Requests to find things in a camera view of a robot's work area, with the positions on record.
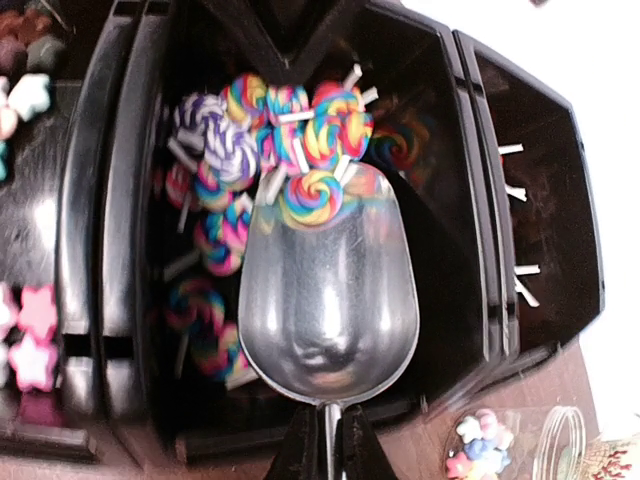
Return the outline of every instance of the silver scoop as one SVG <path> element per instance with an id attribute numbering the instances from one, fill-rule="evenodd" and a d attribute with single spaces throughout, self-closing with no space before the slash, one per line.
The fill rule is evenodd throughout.
<path id="1" fill-rule="evenodd" d="M 393 384 L 416 348 L 418 302 L 391 185 L 353 163 L 345 202 L 325 225 L 287 222 L 282 194 L 266 205 L 263 179 L 242 271 L 244 352 L 277 392 L 323 411 L 327 477 L 341 478 L 335 439 L 342 411 Z"/>

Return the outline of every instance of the star-shaped candy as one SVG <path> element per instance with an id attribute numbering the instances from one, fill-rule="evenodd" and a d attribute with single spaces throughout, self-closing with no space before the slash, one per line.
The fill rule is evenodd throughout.
<path id="1" fill-rule="evenodd" d="M 456 427 L 456 432 L 460 435 L 464 443 L 482 438 L 480 422 L 476 417 L 472 416 L 464 417 L 462 422 Z"/>
<path id="2" fill-rule="evenodd" d="M 28 392 L 33 388 L 50 392 L 53 389 L 53 369 L 58 351 L 53 345 L 38 345 L 26 334 L 22 342 L 9 349 L 9 363 L 16 372 L 18 388 Z"/>
<path id="3" fill-rule="evenodd" d="M 58 312 L 53 294 L 53 285 L 36 290 L 22 290 L 22 310 L 18 316 L 18 327 L 30 333 L 40 343 L 50 342 L 58 326 Z"/>
<path id="4" fill-rule="evenodd" d="M 447 465 L 447 478 L 464 478 L 473 466 L 473 462 L 467 458 L 464 452 L 448 458 L 445 463 Z"/>
<path id="5" fill-rule="evenodd" d="M 18 322 L 18 306 L 13 299 L 11 288 L 0 282 L 0 340 L 4 340 L 9 330 Z"/>

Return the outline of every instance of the white star candy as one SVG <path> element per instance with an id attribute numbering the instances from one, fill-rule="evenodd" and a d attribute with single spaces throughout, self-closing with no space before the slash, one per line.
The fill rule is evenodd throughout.
<path id="1" fill-rule="evenodd" d="M 462 422 L 456 427 L 456 433 L 460 435 L 465 444 L 482 438 L 480 422 L 476 417 L 472 416 L 464 417 Z"/>
<path id="2" fill-rule="evenodd" d="M 5 339 L 9 330 L 18 321 L 18 312 L 18 306 L 9 285 L 0 282 L 0 340 Z"/>

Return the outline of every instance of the colorful candy pieces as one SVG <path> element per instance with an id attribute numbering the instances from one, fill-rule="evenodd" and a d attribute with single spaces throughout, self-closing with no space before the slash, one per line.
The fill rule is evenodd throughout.
<path id="1" fill-rule="evenodd" d="M 322 225 L 336 216 L 343 198 L 342 186 L 330 172 L 311 170 L 289 180 L 282 211 L 302 225 Z"/>
<path id="2" fill-rule="evenodd" d="M 227 100 L 229 117 L 239 126 L 247 129 L 267 124 L 267 86 L 257 75 L 240 75 L 221 95 Z"/>
<path id="3" fill-rule="evenodd" d="M 493 410 L 485 408 L 466 416 L 456 433 L 464 445 L 445 462 L 449 478 L 495 480 L 511 463 L 507 449 L 513 433 L 498 421 Z"/>
<path id="4" fill-rule="evenodd" d="M 13 298 L 11 288 L 0 282 L 0 340 L 4 340 L 9 330 L 18 323 L 19 309 Z"/>
<path id="5" fill-rule="evenodd" d="M 223 188 L 245 190 L 260 169 L 258 147 L 253 136 L 242 127 L 232 122 L 224 127 L 210 125 L 207 128 L 204 158 Z"/>
<path id="6" fill-rule="evenodd" d="M 284 86 L 267 89 L 267 109 L 269 121 L 274 125 L 280 124 L 279 116 L 289 113 L 304 112 L 309 109 L 309 97 L 304 87 Z"/>

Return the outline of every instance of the candy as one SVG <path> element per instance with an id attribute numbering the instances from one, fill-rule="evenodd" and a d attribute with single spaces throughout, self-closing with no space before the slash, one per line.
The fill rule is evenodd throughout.
<path id="1" fill-rule="evenodd" d="M 267 109 L 271 123 L 279 125 L 280 115 L 309 110 L 307 91 L 302 86 L 270 86 L 267 89 Z"/>
<path id="2" fill-rule="evenodd" d="M 67 47 L 64 42 L 53 35 L 45 35 L 27 48 L 27 71 L 52 73 Z"/>
<path id="3" fill-rule="evenodd" d="M 167 190 L 167 200 L 169 200 L 169 203 L 174 207 L 181 209 L 187 195 L 191 191 L 191 172 L 189 172 L 184 165 L 176 162 L 171 167 L 171 170 L 167 172 L 167 177 L 164 183 Z M 192 211 L 200 209 L 197 199 L 191 199 L 189 202 L 189 209 Z"/>
<path id="4" fill-rule="evenodd" d="M 312 118 L 304 131 L 304 153 L 313 168 L 333 171 L 342 156 L 342 121 L 335 115 Z"/>
<path id="5" fill-rule="evenodd" d="M 283 165 L 287 175 L 302 173 L 294 148 L 296 139 L 302 138 L 302 128 L 295 124 L 285 124 L 273 129 L 273 144 L 277 163 Z"/>
<path id="6" fill-rule="evenodd" d="M 58 326 L 53 285 L 41 289 L 22 289 L 22 310 L 18 315 L 18 327 L 28 332 L 40 343 L 50 342 Z"/>
<path id="7" fill-rule="evenodd" d="M 229 117 L 239 126 L 261 128 L 267 124 L 267 86 L 257 75 L 240 75 L 221 96 L 227 100 Z"/>
<path id="8" fill-rule="evenodd" d="M 480 429 L 480 422 L 476 417 L 467 416 L 464 417 L 462 422 L 456 427 L 456 432 L 462 438 L 464 443 L 470 443 L 475 439 L 482 438 L 482 430 Z"/>
<path id="9" fill-rule="evenodd" d="M 273 128 L 262 127 L 251 131 L 260 157 L 260 171 L 265 174 L 278 166 L 276 147 L 273 142 Z"/>
<path id="10" fill-rule="evenodd" d="M 344 153 L 353 160 L 360 160 L 369 146 L 373 132 L 373 116 L 368 113 L 354 112 L 343 120 L 342 147 Z"/>
<path id="11" fill-rule="evenodd" d="M 9 349 L 9 363 L 16 372 L 16 383 L 22 392 L 34 388 L 44 392 L 53 390 L 53 370 L 57 361 L 56 347 L 37 344 L 29 333 L 20 344 Z"/>
<path id="12" fill-rule="evenodd" d="M 27 49 L 13 36 L 0 38 L 0 75 L 19 78 L 27 67 Z"/>
<path id="13" fill-rule="evenodd" d="M 18 128 L 18 113 L 8 107 L 0 107 L 0 141 L 8 140 Z"/>
<path id="14" fill-rule="evenodd" d="M 207 128 L 204 158 L 223 188 L 245 190 L 260 169 L 258 147 L 248 131 L 232 122 L 224 126 Z"/>
<path id="15" fill-rule="evenodd" d="M 331 173 L 311 170 L 289 180 L 281 197 L 282 211 L 302 225 L 322 225 L 336 216 L 343 196 L 342 186 Z"/>
<path id="16" fill-rule="evenodd" d="M 9 330 L 18 323 L 19 309 L 11 288 L 4 282 L 0 282 L 0 340 L 4 340 Z"/>
<path id="17" fill-rule="evenodd" d="M 224 211 L 235 197 L 233 192 L 220 186 L 214 170 L 206 162 L 200 162 L 198 166 L 194 191 L 202 206 L 211 212 Z"/>
<path id="18" fill-rule="evenodd" d="M 51 107 L 49 85 L 51 79 L 44 73 L 27 73 L 9 94 L 9 107 L 28 122 Z"/>
<path id="19" fill-rule="evenodd" d="M 447 466 L 447 478 L 464 478 L 471 471 L 473 465 L 464 452 L 448 458 L 445 464 Z"/>

